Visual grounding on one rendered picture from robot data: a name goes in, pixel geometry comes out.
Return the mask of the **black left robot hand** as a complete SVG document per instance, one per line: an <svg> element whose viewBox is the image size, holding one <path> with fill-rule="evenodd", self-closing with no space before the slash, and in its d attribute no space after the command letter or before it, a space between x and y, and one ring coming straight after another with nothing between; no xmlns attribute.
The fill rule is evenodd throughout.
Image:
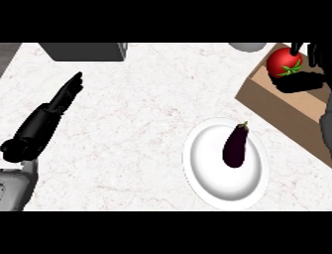
<svg viewBox="0 0 332 254"><path fill-rule="evenodd" d="M8 162L33 161L40 156L82 90L83 73L79 72L62 86L52 101L43 103L33 111L14 138L2 144L0 151Z"/></svg>

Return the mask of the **red tomato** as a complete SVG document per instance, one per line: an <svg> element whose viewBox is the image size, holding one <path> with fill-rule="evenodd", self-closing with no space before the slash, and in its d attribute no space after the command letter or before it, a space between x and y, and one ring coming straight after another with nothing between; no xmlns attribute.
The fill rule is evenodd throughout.
<svg viewBox="0 0 332 254"><path fill-rule="evenodd" d="M297 73L303 68L302 54L291 54L291 48L281 48L272 52L266 60L266 70L272 77L281 78Z"/></svg>

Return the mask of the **dark grey box appliance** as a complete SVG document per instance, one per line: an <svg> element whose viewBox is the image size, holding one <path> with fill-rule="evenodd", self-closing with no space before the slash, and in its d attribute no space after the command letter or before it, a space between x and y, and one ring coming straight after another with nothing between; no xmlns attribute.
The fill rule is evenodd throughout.
<svg viewBox="0 0 332 254"><path fill-rule="evenodd" d="M57 62L123 62L127 43L40 43Z"/></svg>

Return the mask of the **grey round bowl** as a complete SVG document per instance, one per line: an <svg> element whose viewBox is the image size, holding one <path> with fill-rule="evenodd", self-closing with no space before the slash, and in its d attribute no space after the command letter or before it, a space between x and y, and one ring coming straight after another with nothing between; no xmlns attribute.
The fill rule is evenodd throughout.
<svg viewBox="0 0 332 254"><path fill-rule="evenodd" d="M231 46L241 52L253 53L263 49L266 43L231 43Z"/></svg>

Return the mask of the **dark purple eggplant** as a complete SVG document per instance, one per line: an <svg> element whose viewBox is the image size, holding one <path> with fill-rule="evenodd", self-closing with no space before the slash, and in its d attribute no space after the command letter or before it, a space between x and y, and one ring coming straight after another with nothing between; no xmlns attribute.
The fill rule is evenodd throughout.
<svg viewBox="0 0 332 254"><path fill-rule="evenodd" d="M231 168L240 168L246 161L247 139L250 128L247 123L241 123L226 141L223 148L223 161Z"/></svg>

